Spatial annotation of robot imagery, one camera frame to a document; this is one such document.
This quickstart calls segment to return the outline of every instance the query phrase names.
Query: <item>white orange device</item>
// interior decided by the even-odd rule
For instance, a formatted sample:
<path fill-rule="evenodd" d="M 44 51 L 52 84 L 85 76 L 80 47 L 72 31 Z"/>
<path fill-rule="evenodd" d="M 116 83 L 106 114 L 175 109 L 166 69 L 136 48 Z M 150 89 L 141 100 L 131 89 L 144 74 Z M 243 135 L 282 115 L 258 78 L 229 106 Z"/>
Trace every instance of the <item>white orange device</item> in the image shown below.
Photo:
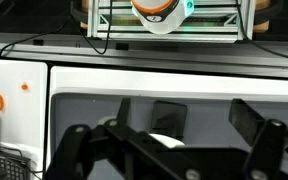
<path fill-rule="evenodd" d="M 167 34 L 178 28 L 194 12 L 194 0 L 131 0 L 132 11 L 154 34 Z"/>

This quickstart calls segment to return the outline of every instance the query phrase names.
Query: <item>metal rack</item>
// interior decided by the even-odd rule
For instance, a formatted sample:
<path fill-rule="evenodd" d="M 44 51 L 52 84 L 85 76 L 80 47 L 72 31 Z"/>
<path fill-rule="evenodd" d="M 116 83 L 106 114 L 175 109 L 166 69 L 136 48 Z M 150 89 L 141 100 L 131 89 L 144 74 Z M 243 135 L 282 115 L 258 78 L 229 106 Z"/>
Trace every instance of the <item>metal rack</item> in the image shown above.
<path fill-rule="evenodd" d="M 241 3 L 243 20 L 251 38 L 254 0 Z M 94 0 L 89 7 L 88 37 L 106 38 L 109 18 L 109 0 Z M 194 41 L 232 43 L 241 39 L 236 21 L 235 0 L 195 0 L 195 11 L 170 34 L 157 35 L 147 31 L 132 13 L 130 1 L 113 2 L 111 39 Z"/>

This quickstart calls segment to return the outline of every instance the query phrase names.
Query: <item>screw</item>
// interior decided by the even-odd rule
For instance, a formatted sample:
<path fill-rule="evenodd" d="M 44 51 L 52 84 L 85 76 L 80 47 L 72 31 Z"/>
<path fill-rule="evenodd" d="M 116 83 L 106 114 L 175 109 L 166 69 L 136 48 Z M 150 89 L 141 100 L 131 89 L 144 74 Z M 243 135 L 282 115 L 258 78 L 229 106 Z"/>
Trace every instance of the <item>screw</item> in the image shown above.
<path fill-rule="evenodd" d="M 193 7 L 193 3 L 192 3 L 192 2 L 188 2 L 188 3 L 187 3 L 187 7 L 188 7 L 188 8 Z"/>
<path fill-rule="evenodd" d="M 110 126 L 116 126 L 117 122 L 115 120 L 110 122 Z"/>
<path fill-rule="evenodd" d="M 186 171 L 187 180 L 199 180 L 201 178 L 200 173 L 194 169 L 189 169 Z"/>
<path fill-rule="evenodd" d="M 280 122 L 280 121 L 278 121 L 278 120 L 272 120 L 272 124 L 273 124 L 274 126 L 282 126 L 282 125 L 283 125 L 282 122 Z"/>
<path fill-rule="evenodd" d="M 254 169 L 251 172 L 251 175 L 254 180 L 267 180 L 267 175 L 263 171 L 257 169 Z"/>
<path fill-rule="evenodd" d="M 82 131 L 84 131 L 84 128 L 83 128 L 83 127 L 78 127 L 78 128 L 76 128 L 75 131 L 76 131 L 76 132 L 82 132 Z"/>

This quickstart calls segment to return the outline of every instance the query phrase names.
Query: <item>orange dot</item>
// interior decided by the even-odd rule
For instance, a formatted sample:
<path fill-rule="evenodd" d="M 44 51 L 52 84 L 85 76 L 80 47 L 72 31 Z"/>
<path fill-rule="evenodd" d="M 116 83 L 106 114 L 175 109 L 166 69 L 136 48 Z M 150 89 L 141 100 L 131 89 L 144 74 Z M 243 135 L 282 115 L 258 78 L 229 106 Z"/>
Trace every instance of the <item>orange dot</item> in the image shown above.
<path fill-rule="evenodd" d="M 29 89 L 27 84 L 23 84 L 21 87 L 23 91 L 27 91 Z"/>

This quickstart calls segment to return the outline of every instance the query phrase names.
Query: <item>white surface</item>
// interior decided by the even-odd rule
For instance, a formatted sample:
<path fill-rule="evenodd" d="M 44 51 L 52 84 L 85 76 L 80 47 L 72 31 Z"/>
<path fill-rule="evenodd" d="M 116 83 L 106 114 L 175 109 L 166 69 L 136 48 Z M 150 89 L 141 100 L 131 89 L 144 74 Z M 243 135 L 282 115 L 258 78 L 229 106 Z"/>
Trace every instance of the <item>white surface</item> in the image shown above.
<path fill-rule="evenodd" d="M 42 165 L 46 77 L 44 63 L 0 60 L 0 94 L 5 100 L 5 109 L 0 112 L 0 141 L 26 150 L 37 168 Z M 29 91 L 21 89 L 23 82 Z"/>
<path fill-rule="evenodd" d="M 54 67 L 51 95 L 60 92 L 288 102 L 288 81 Z"/>
<path fill-rule="evenodd" d="M 154 139 L 158 140 L 160 143 L 164 144 L 168 148 L 175 148 L 176 146 L 184 146 L 183 142 L 168 136 L 160 134 L 150 134 L 150 136 L 152 136 Z"/>

